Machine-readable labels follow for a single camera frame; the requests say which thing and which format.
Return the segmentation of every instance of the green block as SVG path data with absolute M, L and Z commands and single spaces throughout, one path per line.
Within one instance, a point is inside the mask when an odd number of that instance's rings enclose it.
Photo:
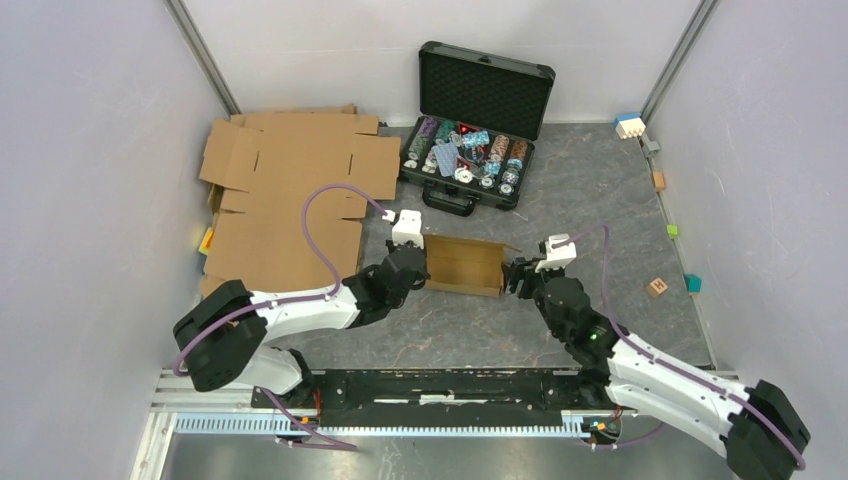
M 683 280 L 686 281 L 686 290 L 689 293 L 698 293 L 701 291 L 701 277 L 694 273 L 687 273 L 683 275 Z

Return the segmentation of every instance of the black metal base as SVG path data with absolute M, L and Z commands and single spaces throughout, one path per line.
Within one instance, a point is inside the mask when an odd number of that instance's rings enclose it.
M 556 369 L 325 370 L 313 372 L 321 425 L 361 427 L 561 426 L 562 410 L 614 410 L 587 379 Z M 434 396 L 451 401 L 428 403 Z M 291 408 L 315 408 L 314 398 Z M 273 408 L 254 391 L 251 406 Z

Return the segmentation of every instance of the poker chip case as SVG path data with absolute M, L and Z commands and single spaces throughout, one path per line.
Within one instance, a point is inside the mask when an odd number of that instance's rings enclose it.
M 439 42 L 422 45 L 418 62 L 423 115 L 401 150 L 399 178 L 421 185 L 427 206 L 456 215 L 471 215 L 478 204 L 515 208 L 532 174 L 553 69 Z M 460 158 L 445 176 L 440 145 L 450 141 Z

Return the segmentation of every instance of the blue object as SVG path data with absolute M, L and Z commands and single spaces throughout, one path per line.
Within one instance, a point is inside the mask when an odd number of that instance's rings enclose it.
M 521 160 L 519 160 L 517 158 L 510 158 L 509 160 L 507 160 L 506 166 L 507 167 L 513 167 L 516 170 L 520 171 L 522 168 L 524 168 L 524 162 L 522 162 Z
M 489 144 L 489 132 L 480 130 L 479 132 L 466 133 L 462 136 L 462 145 L 465 148 L 485 146 Z
M 701 291 L 701 277 L 694 273 L 687 273 L 683 275 L 683 280 L 686 281 L 686 290 L 689 293 L 698 293 Z
M 625 120 L 633 120 L 634 118 L 641 118 L 641 117 L 642 117 L 642 114 L 640 114 L 640 113 L 625 113 L 624 115 L 619 115 L 619 116 L 615 117 L 615 121 L 612 122 L 612 128 L 617 127 L 619 123 L 621 123 Z
M 489 175 L 498 176 L 498 172 L 501 171 L 501 164 L 497 162 L 486 162 L 483 164 L 483 170 Z
M 444 145 L 433 145 L 433 153 L 436 154 L 436 161 L 439 162 L 439 173 L 443 177 L 453 176 L 456 171 L 456 157 L 459 156 L 456 144 L 449 142 Z

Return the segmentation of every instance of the open cardboard box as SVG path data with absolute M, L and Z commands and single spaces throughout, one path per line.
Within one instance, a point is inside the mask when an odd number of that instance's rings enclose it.
M 213 185 L 215 212 L 203 296 L 230 279 L 268 292 L 332 283 L 302 233 L 306 199 L 330 183 L 393 199 L 400 166 L 400 139 L 378 137 L 378 117 L 355 112 L 348 106 L 215 121 L 200 171 Z M 342 277 L 357 270 L 366 206 L 359 195 L 337 189 L 310 207 L 309 232 Z
M 499 297 L 504 290 L 506 250 L 503 243 L 424 235 L 427 250 L 425 288 L 446 292 Z

